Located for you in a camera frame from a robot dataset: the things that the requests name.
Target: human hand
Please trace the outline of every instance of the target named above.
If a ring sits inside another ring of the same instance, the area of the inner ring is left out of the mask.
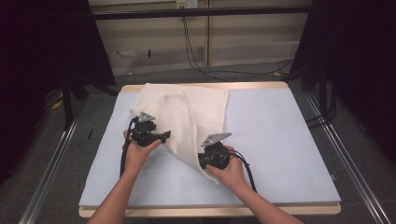
[[[124,131],[124,138],[127,136],[127,131]],[[132,136],[128,136],[131,143],[128,146],[128,150],[125,158],[125,169],[127,170],[138,170],[142,169],[143,165],[149,158],[149,153],[157,148],[161,144],[161,140],[156,140],[146,147],[139,146],[132,138]]]
[[[217,176],[220,181],[233,192],[237,189],[241,189],[242,187],[248,187],[244,176],[242,162],[233,155],[230,156],[230,163],[224,170],[220,170],[211,165],[207,165],[206,170]]]

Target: cream fabric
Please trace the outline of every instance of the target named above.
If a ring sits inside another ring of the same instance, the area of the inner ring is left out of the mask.
[[[215,183],[219,181],[198,162],[201,144],[212,133],[223,133],[228,91],[170,84],[146,84],[131,112],[141,111],[156,119],[155,133],[172,131],[165,146],[176,157],[199,169]]]

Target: metal bracket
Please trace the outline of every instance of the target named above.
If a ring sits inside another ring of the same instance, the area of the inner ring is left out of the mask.
[[[201,144],[201,147],[208,147],[215,145],[217,142],[223,140],[224,138],[230,136],[231,133],[214,133],[210,134],[205,141]]]
[[[151,116],[150,114],[148,114],[148,113],[145,113],[145,112],[140,112],[140,116],[139,116],[139,120],[138,120],[138,122],[146,122],[146,121],[151,121],[151,120],[154,120],[155,118],[153,117],[153,116]]]

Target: metal rail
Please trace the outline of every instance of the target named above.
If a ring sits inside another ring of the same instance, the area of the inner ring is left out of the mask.
[[[186,8],[186,9],[162,9],[146,11],[107,11],[93,12],[92,14],[72,15],[48,15],[43,19],[58,20],[125,20],[125,19],[149,19],[149,18],[172,18],[172,17],[200,17],[200,16],[232,16],[232,15],[258,15],[258,14],[288,14],[325,12],[327,7],[313,6],[289,6],[289,7],[211,7],[211,8]]]
[[[40,183],[38,184],[37,189],[35,190],[35,194],[27,205],[23,215],[20,219],[20,224],[32,224],[35,223],[35,219],[37,218],[38,213],[40,212],[40,208],[50,191],[50,184],[52,183],[53,177],[55,177],[56,171],[59,167],[59,164],[62,161],[62,157],[64,156],[65,151],[67,150],[67,146],[70,142],[70,139],[73,136],[74,130],[76,129],[79,117],[81,115],[81,111],[83,106],[79,109],[76,117],[73,119],[69,128],[64,131],[58,146],[55,149],[55,152],[52,156],[52,159],[49,162],[49,166],[47,167],[46,172],[43,174]]]
[[[370,186],[367,184],[366,180],[362,176],[357,165],[350,157],[347,148],[344,146],[337,132],[330,124],[330,122],[325,122],[325,119],[320,115],[321,113],[317,98],[312,93],[308,93],[307,98],[314,112],[320,118],[319,121],[323,123],[322,124],[323,130],[325,131],[330,141],[332,142],[332,146],[334,147],[336,153],[338,154],[341,162],[344,164],[344,167],[346,168],[346,171],[348,172],[352,182],[354,183],[356,189],[361,195],[361,198],[363,199],[364,203],[366,204],[367,208],[372,214],[375,223],[377,224],[390,223],[390,220],[387,214],[385,213],[385,210],[382,207],[380,201],[375,196]]]

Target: wall outlet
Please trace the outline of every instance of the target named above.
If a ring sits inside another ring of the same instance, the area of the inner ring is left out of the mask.
[[[198,8],[198,0],[187,0],[187,8]]]
[[[176,0],[176,8],[187,8],[187,0]]]

